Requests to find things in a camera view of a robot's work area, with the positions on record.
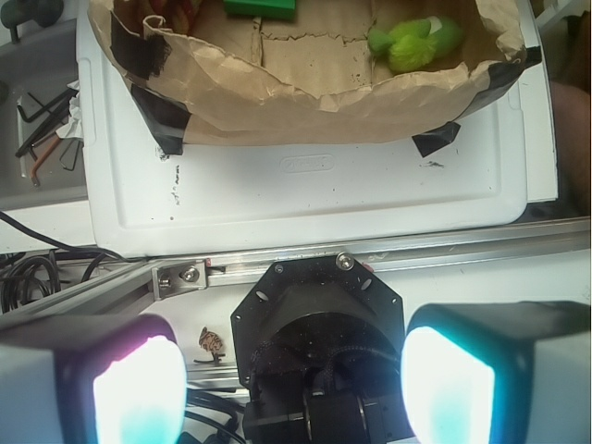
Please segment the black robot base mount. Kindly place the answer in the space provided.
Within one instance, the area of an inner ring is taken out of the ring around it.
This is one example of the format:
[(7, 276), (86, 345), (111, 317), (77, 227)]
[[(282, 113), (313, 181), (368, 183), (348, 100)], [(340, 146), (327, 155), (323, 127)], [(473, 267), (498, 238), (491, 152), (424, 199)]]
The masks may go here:
[(231, 315), (252, 443), (390, 443), (412, 430), (401, 394), (401, 296), (380, 279), (265, 274)]

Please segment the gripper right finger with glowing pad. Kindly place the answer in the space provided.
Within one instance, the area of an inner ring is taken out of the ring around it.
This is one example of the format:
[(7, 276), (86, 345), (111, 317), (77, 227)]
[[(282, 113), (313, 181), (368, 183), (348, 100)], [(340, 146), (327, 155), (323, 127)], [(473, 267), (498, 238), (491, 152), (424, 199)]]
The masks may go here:
[(408, 326), (401, 387), (421, 443), (588, 443), (591, 308), (426, 304)]

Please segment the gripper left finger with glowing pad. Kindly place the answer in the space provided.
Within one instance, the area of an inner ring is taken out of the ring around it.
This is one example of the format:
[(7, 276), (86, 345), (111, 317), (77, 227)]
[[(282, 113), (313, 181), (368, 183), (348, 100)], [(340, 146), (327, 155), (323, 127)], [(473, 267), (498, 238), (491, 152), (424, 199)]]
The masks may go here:
[(4, 443), (174, 443), (187, 373), (154, 314), (1, 318)]

